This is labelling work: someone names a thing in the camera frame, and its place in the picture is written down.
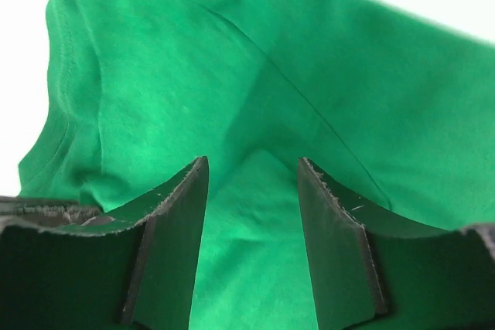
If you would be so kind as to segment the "green t-shirt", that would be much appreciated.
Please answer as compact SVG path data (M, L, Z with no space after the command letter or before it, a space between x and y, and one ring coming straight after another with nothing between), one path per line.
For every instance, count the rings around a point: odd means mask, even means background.
M21 195L114 209L210 161L193 329L314 329L296 162L402 216L494 219L494 48L371 0L49 0Z

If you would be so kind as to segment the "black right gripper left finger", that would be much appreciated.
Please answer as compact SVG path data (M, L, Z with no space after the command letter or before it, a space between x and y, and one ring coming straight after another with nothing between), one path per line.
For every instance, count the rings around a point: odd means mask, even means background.
M60 199L1 200L3 329L186 329L209 164L105 212Z

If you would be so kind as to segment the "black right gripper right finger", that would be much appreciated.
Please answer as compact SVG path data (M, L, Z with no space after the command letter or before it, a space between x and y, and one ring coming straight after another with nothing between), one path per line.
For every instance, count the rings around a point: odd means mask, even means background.
M297 191L321 329L492 329L494 226L399 216L307 158Z

